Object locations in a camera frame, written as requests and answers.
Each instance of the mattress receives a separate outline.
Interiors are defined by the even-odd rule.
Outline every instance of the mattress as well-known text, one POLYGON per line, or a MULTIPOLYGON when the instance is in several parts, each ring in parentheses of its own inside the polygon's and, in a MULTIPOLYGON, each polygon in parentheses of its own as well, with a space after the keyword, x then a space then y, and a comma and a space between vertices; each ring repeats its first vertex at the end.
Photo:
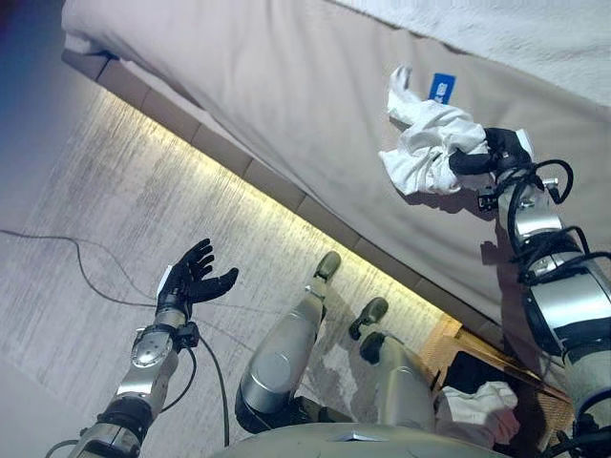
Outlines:
POLYGON ((485 127, 526 129, 537 160, 568 160, 576 185, 558 211, 593 248, 611 248, 610 113, 532 76, 322 0, 68 0, 63 27, 73 51, 111 52, 185 95, 250 155, 515 345, 531 338, 494 215, 479 213, 469 192, 402 197, 377 155, 400 134, 386 115, 392 71, 411 65, 423 98, 434 73, 454 75, 451 104, 485 127))

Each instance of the floor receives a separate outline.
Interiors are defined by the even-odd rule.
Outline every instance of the floor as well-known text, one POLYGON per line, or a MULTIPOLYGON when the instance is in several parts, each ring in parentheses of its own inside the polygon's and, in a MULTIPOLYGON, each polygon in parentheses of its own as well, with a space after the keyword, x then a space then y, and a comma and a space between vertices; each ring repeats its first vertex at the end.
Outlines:
MULTIPOLYGON (((8 69, 0 73, 0 225, 102 243, 146 296, 154 295, 168 262, 210 237, 218 271, 241 269, 229 294, 195 313, 221 361, 230 399, 266 330, 300 299, 320 257, 338 251, 344 262, 302 391, 374 421, 372 371, 348 338, 348 323, 383 295, 391 304, 387 328, 420 351, 444 314, 62 64, 61 1, 12 3, 0 22, 8 69)), ((99 247, 85 246, 83 258, 100 289, 149 301, 99 247)), ((40 456, 105 406, 125 371, 135 329, 151 320, 151 311, 95 296, 69 244, 3 236, 0 298, 6 369, 0 401, 21 413, 11 418, 12 428, 0 427, 0 456, 40 456), (34 398, 40 411, 61 409, 56 421, 19 407, 34 398)), ((203 351, 198 356, 192 391, 155 423, 144 456, 207 456, 221 447, 217 381, 203 351)), ((170 398, 189 370, 188 363, 180 366, 170 398)), ((231 430, 232 441, 246 436, 233 418, 231 430)))

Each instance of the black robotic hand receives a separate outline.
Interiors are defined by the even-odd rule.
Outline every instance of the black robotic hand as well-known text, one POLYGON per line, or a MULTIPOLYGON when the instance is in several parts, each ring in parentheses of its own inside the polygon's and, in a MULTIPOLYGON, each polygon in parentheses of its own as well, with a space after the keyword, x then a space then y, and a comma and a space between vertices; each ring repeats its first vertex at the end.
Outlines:
POLYGON ((160 308, 177 308, 191 316, 191 305, 211 301, 229 291, 238 278, 233 268, 220 277, 205 279, 212 272, 212 245, 204 239, 187 251, 170 271, 158 295, 160 308))

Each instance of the gray carpet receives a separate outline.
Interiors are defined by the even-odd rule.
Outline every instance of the gray carpet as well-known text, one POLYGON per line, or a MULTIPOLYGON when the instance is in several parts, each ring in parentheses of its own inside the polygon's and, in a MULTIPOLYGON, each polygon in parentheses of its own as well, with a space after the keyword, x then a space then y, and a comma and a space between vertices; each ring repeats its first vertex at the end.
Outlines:
MULTIPOLYGON (((214 244, 217 272, 241 269, 235 288, 197 305, 202 336, 216 351, 230 409, 252 349, 296 303, 318 260, 338 251, 343 264, 304 378, 303 394, 359 420, 375 420, 373 371, 346 329, 371 298, 390 302, 385 325, 419 351, 443 313, 304 220, 270 200, 130 106, 100 93, 66 144, 26 227, 70 235, 114 252, 135 285, 153 296, 165 266, 200 239, 214 244)), ((153 312, 96 296, 66 242, 5 239, 0 269, 3 354, 67 405, 93 421, 127 366, 135 330, 153 312)), ((130 286, 109 255, 84 245, 86 271, 102 291, 150 302, 130 286)), ((216 373, 203 348, 185 399, 149 432, 145 457, 207 456, 222 445, 216 373)), ((168 399, 186 383, 186 355, 168 399)), ((231 418, 231 439, 246 437, 231 418)))

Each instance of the crumpled white fabric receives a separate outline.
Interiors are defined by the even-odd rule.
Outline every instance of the crumpled white fabric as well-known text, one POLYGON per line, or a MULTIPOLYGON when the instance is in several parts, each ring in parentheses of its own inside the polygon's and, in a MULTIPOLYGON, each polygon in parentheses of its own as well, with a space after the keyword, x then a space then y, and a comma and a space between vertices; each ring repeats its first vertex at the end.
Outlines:
POLYGON ((517 434, 517 396, 505 382, 487 382, 475 394, 445 386, 435 397, 435 431, 477 446, 507 445, 517 434))
POLYGON ((453 194, 462 186, 477 189, 490 175, 457 177, 448 159, 460 149, 468 155, 487 154, 486 134, 470 114, 434 100, 422 101, 408 89, 411 68, 401 66, 390 76, 389 115, 410 127, 396 150, 379 153, 394 186, 406 196, 416 192, 453 194))

